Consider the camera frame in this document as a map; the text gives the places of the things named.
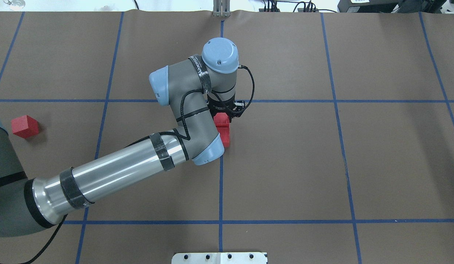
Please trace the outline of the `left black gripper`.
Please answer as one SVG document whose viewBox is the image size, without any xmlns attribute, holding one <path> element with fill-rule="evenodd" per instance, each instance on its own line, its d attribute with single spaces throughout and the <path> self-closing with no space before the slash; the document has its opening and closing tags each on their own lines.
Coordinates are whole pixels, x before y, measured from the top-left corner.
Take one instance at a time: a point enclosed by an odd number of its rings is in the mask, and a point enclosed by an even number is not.
<svg viewBox="0 0 454 264">
<path fill-rule="evenodd" d="M 207 105 L 212 118 L 217 113 L 226 113 L 229 118 L 237 118 L 243 114 L 246 108 L 244 100 L 235 100 L 233 96 L 226 101 L 221 101 L 213 93 L 208 94 Z"/>
</svg>

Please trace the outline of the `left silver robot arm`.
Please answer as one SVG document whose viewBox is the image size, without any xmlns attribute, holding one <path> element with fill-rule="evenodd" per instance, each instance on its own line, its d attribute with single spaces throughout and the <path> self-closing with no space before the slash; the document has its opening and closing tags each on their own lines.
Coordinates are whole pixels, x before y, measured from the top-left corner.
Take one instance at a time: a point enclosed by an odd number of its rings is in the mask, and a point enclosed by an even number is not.
<svg viewBox="0 0 454 264">
<path fill-rule="evenodd" d="M 158 103 L 169 106 L 178 127 L 157 132 L 123 149 L 49 179 L 28 179 L 0 121 L 0 237 L 41 232 L 116 191 L 192 160 L 203 165 L 225 151 L 213 116 L 230 118 L 247 108 L 236 101 L 237 45 L 225 37 L 209 40 L 200 55 L 149 75 Z"/>
</svg>

